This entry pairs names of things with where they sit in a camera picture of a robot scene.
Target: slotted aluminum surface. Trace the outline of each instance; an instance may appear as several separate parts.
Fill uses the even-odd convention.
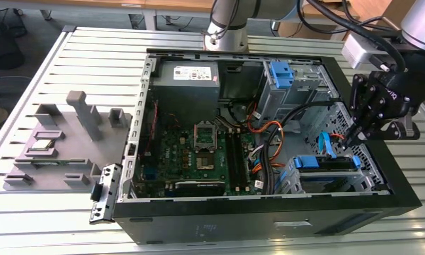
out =
[[[36,118],[38,104],[66,104],[71,90],[84,90],[100,112],[131,113],[140,93],[147,48],[202,49],[196,33],[78,28],[63,33],[0,132],[0,253],[91,254],[425,254],[425,113],[415,117],[419,141],[387,142],[424,206],[386,218],[347,236],[199,244],[138,246],[118,224],[90,225],[90,194],[10,193],[3,174],[12,169]],[[251,52],[332,56],[351,80],[355,71],[340,54],[342,42],[250,37]]]

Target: expansion slot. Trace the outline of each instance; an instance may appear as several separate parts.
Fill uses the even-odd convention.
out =
[[[248,186],[248,178],[246,171],[244,152],[242,139],[239,134],[227,134],[227,161],[230,173],[230,186],[236,191]]]

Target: floor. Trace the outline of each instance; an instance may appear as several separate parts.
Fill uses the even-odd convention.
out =
[[[34,76],[66,25],[123,29],[132,28],[130,16],[123,14],[54,11],[52,17],[54,19],[51,21],[46,21],[38,10],[24,10],[24,16],[22,18],[28,29],[28,34],[16,40],[27,61],[22,67],[14,70],[0,70],[0,77],[11,75]],[[132,18],[135,24],[140,22],[139,28],[146,29],[142,16],[135,15]],[[187,32],[200,32],[202,29],[207,29],[210,24],[207,18],[194,18],[191,23],[190,21],[191,18],[180,17],[172,21],[174,25],[166,25],[166,20],[160,16],[159,29],[179,31],[179,29],[183,28],[183,31]],[[274,36],[270,21],[250,21],[248,33],[250,35],[258,36]],[[0,80],[0,107],[6,108],[10,112],[20,99],[20,95],[28,83],[30,80],[26,78]]]

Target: trash bin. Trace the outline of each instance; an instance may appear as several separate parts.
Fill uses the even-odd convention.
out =
[[[0,69],[10,70],[20,67],[26,62],[26,57],[19,49],[10,28],[0,23]]]
[[[19,14],[19,9],[3,9],[0,10],[0,23],[4,23],[10,27],[10,32],[15,38],[19,38],[27,34],[27,28]]]

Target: power supply label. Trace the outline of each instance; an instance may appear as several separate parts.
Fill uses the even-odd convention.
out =
[[[178,66],[174,69],[174,80],[211,81],[211,67]]]

